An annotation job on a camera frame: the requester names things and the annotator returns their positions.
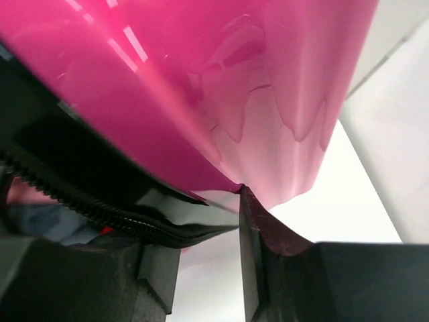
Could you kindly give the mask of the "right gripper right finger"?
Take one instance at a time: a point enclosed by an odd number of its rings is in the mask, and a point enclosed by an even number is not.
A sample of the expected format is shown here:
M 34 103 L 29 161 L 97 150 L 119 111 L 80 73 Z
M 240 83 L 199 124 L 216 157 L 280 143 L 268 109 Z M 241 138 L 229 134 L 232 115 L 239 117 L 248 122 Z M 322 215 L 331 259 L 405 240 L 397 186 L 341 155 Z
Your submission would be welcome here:
M 240 190 L 247 321 L 427 321 L 428 246 L 312 243 Z

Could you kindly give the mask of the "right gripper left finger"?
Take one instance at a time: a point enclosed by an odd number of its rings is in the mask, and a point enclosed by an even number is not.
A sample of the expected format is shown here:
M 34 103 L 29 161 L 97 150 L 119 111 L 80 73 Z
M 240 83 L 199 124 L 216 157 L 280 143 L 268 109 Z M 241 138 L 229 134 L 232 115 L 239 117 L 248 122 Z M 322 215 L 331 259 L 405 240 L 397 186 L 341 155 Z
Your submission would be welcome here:
M 104 235 L 63 246 L 1 238 L 2 321 L 164 321 L 180 250 Z

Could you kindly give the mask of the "pink hard-shell suitcase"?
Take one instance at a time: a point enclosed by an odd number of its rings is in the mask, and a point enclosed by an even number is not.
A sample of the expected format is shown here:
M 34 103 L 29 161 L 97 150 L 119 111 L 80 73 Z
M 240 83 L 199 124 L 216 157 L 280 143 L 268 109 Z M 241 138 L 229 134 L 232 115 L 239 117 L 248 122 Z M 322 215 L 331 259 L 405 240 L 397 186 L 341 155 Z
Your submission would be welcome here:
M 376 1 L 2 1 L 9 205 L 187 248 L 309 191 Z

